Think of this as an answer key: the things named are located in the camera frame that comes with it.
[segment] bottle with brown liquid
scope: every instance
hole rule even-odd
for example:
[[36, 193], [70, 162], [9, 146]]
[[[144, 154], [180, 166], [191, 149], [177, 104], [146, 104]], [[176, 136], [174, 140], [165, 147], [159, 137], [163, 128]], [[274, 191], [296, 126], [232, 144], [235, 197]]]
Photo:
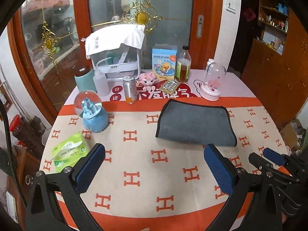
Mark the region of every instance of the bottle with brown liquid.
[[192, 59], [188, 53], [188, 46], [183, 46], [182, 53], [179, 54], [175, 70], [175, 79], [178, 82], [187, 82]]

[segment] blue gripper pad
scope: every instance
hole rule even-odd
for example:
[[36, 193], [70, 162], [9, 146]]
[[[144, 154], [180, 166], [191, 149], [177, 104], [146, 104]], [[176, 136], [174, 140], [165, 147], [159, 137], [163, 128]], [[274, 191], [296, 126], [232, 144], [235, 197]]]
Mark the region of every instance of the blue gripper pad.
[[94, 176], [105, 159], [106, 151], [104, 145], [97, 143], [92, 149], [94, 148], [95, 150], [93, 152], [91, 150], [86, 157], [81, 158], [87, 159], [87, 162], [76, 176], [75, 191], [77, 194], [85, 193], [88, 190]]
[[204, 148], [203, 155], [221, 191], [231, 196], [234, 191], [234, 178], [222, 162], [225, 158], [213, 144]]
[[278, 166], [284, 166], [286, 164], [286, 161], [281, 154], [271, 150], [268, 147], [263, 150], [263, 155], [265, 158], [269, 159]]

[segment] black cable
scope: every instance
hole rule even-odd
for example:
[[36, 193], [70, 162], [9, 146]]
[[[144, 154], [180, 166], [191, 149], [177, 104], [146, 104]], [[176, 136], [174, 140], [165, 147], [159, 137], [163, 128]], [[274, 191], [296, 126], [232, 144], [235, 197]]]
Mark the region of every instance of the black cable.
[[21, 187], [20, 187], [20, 183], [17, 180], [17, 174], [16, 171], [13, 167], [13, 162], [12, 162], [12, 143], [11, 143], [11, 134], [10, 134], [10, 126], [9, 126], [9, 119], [7, 118], [7, 110], [4, 106], [4, 104], [2, 103], [2, 101], [0, 100], [0, 113], [2, 115], [3, 118], [3, 124], [4, 124], [4, 131], [5, 131], [5, 138], [7, 141], [7, 151], [8, 151], [8, 155], [9, 155], [9, 162], [10, 162], [10, 167], [12, 170], [12, 174], [13, 174], [13, 179], [19, 194], [19, 197], [21, 199], [21, 202], [23, 203], [23, 205], [25, 206], [25, 209], [27, 209], [27, 201], [23, 195], [23, 192], [21, 191]]

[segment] screw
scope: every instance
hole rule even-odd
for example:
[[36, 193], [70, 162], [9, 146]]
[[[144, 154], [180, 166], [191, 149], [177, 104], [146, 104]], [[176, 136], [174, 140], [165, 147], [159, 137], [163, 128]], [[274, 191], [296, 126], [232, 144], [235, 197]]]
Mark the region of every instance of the screw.
[[273, 173], [272, 172], [270, 172], [270, 171], [268, 171], [268, 172], [266, 172], [266, 175], [267, 175], [267, 177], [273, 177]]
[[70, 171], [72, 171], [72, 167], [65, 167], [64, 169], [63, 169], [63, 172], [64, 173], [69, 173]]
[[42, 174], [43, 174], [43, 171], [40, 170], [40, 171], [37, 171], [35, 175], [36, 175], [37, 177], [40, 177]]
[[241, 174], [241, 175], [244, 174], [244, 173], [246, 172], [246, 170], [245, 170], [244, 168], [242, 168], [242, 167], [238, 167], [236, 170], [237, 170], [238, 173]]

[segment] cartoon duck box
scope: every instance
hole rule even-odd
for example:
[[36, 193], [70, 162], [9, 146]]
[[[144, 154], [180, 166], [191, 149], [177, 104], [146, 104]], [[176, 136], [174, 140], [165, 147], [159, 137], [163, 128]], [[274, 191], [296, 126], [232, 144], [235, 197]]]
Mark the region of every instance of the cartoon duck box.
[[155, 44], [152, 49], [152, 68], [158, 79], [173, 80], [177, 61], [177, 46]]

